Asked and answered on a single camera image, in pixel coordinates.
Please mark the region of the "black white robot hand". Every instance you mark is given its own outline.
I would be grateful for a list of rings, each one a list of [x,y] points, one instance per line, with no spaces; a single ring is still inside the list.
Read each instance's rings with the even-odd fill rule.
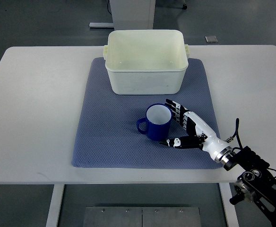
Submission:
[[[186,131],[187,136],[165,139],[159,143],[176,149],[198,148],[207,152],[217,163],[229,165],[232,149],[228,142],[218,138],[215,131],[196,113],[183,105],[166,99],[165,103],[172,110],[172,118]]]

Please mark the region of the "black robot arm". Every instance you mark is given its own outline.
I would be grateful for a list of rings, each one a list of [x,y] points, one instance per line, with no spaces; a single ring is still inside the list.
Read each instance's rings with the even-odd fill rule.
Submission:
[[[236,194],[229,201],[232,205],[241,201],[255,203],[271,222],[271,225],[276,227],[276,175],[271,174],[272,168],[268,162],[248,146],[242,146],[238,128],[239,119],[236,119],[234,135],[227,142],[236,137],[239,146],[230,148],[221,160],[227,171],[236,165],[240,165],[244,169],[234,183]]]

